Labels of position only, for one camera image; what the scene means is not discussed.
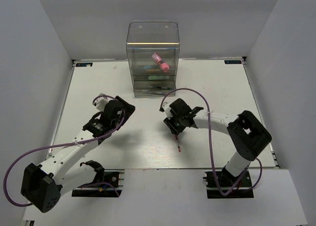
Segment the pink capped clip jar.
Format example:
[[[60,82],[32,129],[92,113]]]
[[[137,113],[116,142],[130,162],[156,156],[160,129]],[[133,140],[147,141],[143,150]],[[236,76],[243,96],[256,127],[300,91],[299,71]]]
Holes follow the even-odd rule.
[[[170,66],[156,53],[154,52],[152,54],[152,60],[155,64],[157,64],[160,69],[164,72],[168,72],[170,69]]]

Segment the red pen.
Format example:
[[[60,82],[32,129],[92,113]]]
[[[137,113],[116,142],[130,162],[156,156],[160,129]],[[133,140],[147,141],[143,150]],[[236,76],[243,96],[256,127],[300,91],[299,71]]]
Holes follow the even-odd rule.
[[[176,141],[176,144],[177,144],[178,152],[181,152],[181,146],[180,146],[180,143],[179,143],[178,135],[175,135],[175,141]]]

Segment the purple pen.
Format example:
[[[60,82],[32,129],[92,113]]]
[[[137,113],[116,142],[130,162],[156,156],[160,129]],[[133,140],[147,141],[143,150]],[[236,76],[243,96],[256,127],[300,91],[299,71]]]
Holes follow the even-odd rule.
[[[154,92],[147,92],[149,95],[165,95],[164,92],[160,92],[160,91],[154,91]]]

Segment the green pen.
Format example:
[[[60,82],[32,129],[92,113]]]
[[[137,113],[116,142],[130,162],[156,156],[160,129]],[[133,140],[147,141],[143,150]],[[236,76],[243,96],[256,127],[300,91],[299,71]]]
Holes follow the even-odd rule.
[[[153,88],[156,90],[173,90],[173,88],[170,88],[170,87],[159,87],[159,86],[152,86],[150,88]]]

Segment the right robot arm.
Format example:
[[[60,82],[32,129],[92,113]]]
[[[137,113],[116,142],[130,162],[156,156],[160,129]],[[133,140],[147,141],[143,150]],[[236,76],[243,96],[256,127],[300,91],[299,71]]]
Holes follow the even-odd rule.
[[[229,135],[236,152],[223,167],[219,179],[233,186],[241,179],[241,173],[272,141],[271,134],[248,110],[240,114],[222,114],[191,108],[183,99],[172,103],[164,102],[160,112],[166,114],[164,123],[171,133],[178,136],[185,128],[208,129]]]

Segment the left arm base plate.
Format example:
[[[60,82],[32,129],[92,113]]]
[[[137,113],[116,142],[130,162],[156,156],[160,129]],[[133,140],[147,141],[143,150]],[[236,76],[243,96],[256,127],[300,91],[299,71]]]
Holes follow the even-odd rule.
[[[118,198],[123,191],[125,170],[106,170],[103,180],[95,180],[72,191],[72,197]]]

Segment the clear plastic drawer organizer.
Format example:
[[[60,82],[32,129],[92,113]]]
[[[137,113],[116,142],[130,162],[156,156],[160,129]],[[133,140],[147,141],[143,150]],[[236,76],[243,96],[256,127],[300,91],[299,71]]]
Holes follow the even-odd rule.
[[[126,53],[135,97],[164,96],[176,89],[180,54],[178,23],[132,21]]]

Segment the green capped highlighter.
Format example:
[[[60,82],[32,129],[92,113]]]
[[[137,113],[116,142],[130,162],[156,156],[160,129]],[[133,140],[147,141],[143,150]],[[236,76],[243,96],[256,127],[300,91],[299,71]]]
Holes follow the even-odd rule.
[[[158,81],[158,80],[169,80],[169,76],[166,75],[149,75],[148,80],[150,81]]]

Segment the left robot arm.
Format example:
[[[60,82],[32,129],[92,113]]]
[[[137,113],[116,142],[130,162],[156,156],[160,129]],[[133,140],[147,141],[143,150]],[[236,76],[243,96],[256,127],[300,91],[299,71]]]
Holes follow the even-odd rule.
[[[135,106],[121,97],[101,94],[94,99],[98,109],[70,146],[62,147],[38,165],[29,164],[22,180],[21,194],[42,213],[50,211],[61,196],[78,187],[107,185],[104,167],[84,156],[126,123]]]

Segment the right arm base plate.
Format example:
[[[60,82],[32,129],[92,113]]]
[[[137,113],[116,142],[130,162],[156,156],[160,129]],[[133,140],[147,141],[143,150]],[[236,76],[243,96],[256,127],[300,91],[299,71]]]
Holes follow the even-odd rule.
[[[237,178],[233,181],[225,179],[221,171],[216,171],[218,181],[223,192],[228,191]],[[206,194],[208,199],[247,199],[254,198],[253,190],[248,190],[252,187],[252,181],[249,171],[246,171],[242,179],[233,188],[233,190],[227,196],[223,196],[215,183],[214,175],[212,171],[205,172],[203,181],[206,183]]]

